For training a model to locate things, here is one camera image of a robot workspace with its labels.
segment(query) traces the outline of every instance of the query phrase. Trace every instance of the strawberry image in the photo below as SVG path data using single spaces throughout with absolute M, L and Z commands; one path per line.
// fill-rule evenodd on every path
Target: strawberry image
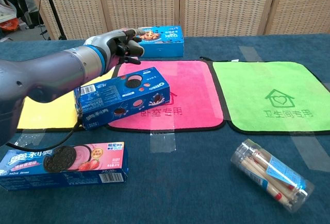
M 78 171 L 87 171 L 87 170 L 89 170 L 90 166 L 91 166 L 90 162 L 82 163 L 82 164 L 78 167 Z
M 90 162 L 90 170 L 96 169 L 98 166 L 100 165 L 100 162 L 98 161 L 98 159 L 93 159 Z

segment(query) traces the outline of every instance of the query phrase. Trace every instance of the oreo cookie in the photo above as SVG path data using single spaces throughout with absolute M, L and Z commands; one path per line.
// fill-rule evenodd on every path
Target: oreo cookie
M 143 105 L 142 99 L 138 99 L 137 101 L 135 101 L 133 103 L 133 107 L 139 107 L 139 106 L 142 106 L 142 105 Z
M 157 94 L 154 96 L 154 103 L 157 103 L 157 102 L 159 102 L 160 100 L 161 100 L 161 95 L 157 93 Z
M 125 86 L 128 88 L 137 88 L 141 85 L 142 76 L 140 75 L 132 75 L 128 77 Z
M 125 113 L 125 111 L 126 110 L 124 108 L 117 108 L 117 109 L 114 110 L 114 114 L 115 115 L 122 115 L 122 114 Z
M 43 160 L 43 168 L 50 173 L 61 172 L 70 168 L 76 160 L 76 150 L 69 146 L 56 148 L 52 156 Z

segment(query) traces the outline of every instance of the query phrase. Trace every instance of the oreo box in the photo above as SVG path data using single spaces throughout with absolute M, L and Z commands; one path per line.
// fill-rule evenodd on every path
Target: oreo box
M 0 162 L 0 185 L 18 190 L 126 182 L 127 157 L 123 142 L 9 150 Z
M 139 43 L 144 48 L 142 57 L 181 57 L 184 55 L 184 37 L 181 26 L 140 27 L 145 35 Z
M 81 87 L 82 125 L 89 130 L 169 101 L 170 86 L 156 68 L 122 75 Z

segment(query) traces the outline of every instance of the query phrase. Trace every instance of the floor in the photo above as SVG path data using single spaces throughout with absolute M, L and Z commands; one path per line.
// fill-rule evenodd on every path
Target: floor
M 5 33 L 5 37 L 0 39 L 0 41 L 37 41 L 44 40 L 42 37 L 40 27 L 35 27 L 34 29 L 23 29 L 16 30 L 12 32 Z M 48 33 L 44 34 L 45 39 L 47 40 L 49 35 Z

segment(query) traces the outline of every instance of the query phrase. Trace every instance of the blue tablecloth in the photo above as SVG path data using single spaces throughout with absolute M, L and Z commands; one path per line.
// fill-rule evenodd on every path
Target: blue tablecloth
M 0 43 L 0 59 L 28 60 L 79 46 L 82 41 Z M 330 35 L 185 38 L 183 58 L 245 61 L 239 46 L 255 49 L 264 61 L 295 61 L 330 83 Z M 11 141 L 16 141 L 16 134 Z M 41 146 L 64 137 L 46 133 Z M 250 138 L 315 184 L 310 199 L 289 214 L 231 163 L 242 141 Z M 330 173 L 309 169 L 292 138 L 243 135 L 228 125 L 216 131 L 177 133 L 176 150 L 151 153 L 150 134 L 100 127 L 75 133 L 68 144 L 124 141 L 129 178 L 124 184 L 0 190 L 1 223 L 330 223 Z M 330 136 L 317 140 L 330 154 Z M 0 148 L 0 157 L 8 148 Z

